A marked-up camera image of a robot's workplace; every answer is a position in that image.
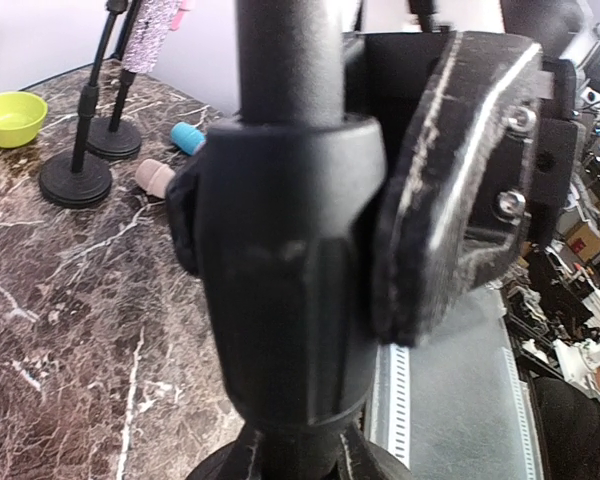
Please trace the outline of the blue microphone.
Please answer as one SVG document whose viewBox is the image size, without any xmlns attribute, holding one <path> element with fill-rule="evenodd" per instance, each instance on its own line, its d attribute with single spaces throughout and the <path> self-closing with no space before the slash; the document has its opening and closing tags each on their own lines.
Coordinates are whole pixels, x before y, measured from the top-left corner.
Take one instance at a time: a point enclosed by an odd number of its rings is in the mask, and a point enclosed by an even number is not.
<svg viewBox="0 0 600 480">
<path fill-rule="evenodd" d="M 195 126 L 179 122 L 170 132 L 171 142 L 185 154 L 194 155 L 206 142 L 205 135 Z"/>
</svg>

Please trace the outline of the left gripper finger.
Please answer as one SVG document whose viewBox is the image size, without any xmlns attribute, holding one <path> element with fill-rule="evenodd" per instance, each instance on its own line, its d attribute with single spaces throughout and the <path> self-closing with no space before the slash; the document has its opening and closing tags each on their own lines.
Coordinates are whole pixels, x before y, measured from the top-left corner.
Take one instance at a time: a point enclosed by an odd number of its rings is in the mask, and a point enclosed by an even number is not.
<svg viewBox="0 0 600 480">
<path fill-rule="evenodd" d="M 457 299 L 501 275 L 527 233 L 540 45 L 457 32 L 433 68 L 380 202 L 372 325 L 414 347 Z"/>
</svg>

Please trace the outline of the beige microphone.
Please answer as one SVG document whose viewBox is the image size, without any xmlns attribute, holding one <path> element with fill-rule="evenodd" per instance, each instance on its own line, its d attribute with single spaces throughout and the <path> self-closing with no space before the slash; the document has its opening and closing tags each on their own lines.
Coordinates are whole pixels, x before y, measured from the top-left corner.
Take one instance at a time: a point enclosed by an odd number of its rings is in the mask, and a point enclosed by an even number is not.
<svg viewBox="0 0 600 480">
<path fill-rule="evenodd" d="M 166 190 L 175 177 L 175 171 L 166 163 L 146 159 L 140 163 L 135 180 L 138 186 L 149 196 L 164 199 Z"/>
</svg>

